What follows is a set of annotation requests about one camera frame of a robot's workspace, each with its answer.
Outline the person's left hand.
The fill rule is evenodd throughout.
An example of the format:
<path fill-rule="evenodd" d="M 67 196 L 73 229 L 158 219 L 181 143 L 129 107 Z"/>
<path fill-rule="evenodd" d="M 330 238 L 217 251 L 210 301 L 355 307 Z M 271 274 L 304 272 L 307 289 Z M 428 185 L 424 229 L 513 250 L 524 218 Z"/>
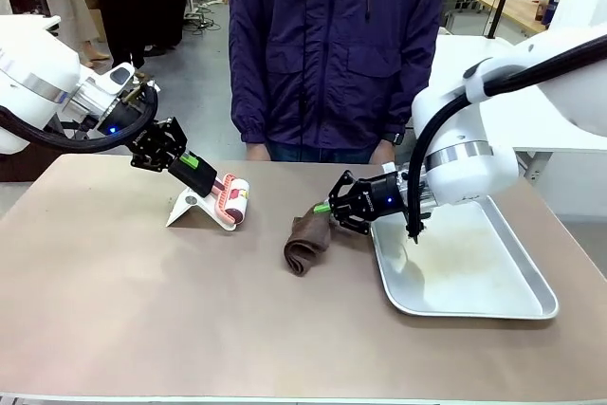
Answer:
<path fill-rule="evenodd" d="M 391 141 L 382 139 L 370 157 L 370 164 L 383 165 L 395 161 L 395 146 Z"/>

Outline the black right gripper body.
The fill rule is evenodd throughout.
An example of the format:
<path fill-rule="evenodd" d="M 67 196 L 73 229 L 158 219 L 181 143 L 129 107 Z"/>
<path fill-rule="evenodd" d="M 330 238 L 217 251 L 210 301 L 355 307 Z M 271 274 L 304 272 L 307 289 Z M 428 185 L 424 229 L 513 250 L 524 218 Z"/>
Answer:
<path fill-rule="evenodd" d="M 391 172 L 360 181 L 364 200 L 362 215 L 365 220 L 372 222 L 383 216 L 406 211 L 398 179 L 398 172 Z"/>

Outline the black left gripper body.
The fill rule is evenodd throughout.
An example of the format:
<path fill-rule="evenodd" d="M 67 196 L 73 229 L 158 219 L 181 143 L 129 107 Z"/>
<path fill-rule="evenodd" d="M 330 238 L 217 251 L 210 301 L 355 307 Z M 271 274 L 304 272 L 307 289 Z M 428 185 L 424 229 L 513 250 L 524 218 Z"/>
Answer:
<path fill-rule="evenodd" d="M 126 146 L 136 139 L 155 119 L 157 101 L 143 103 L 141 111 L 133 105 L 119 103 L 100 124 L 98 131 L 104 135 L 100 152 Z"/>

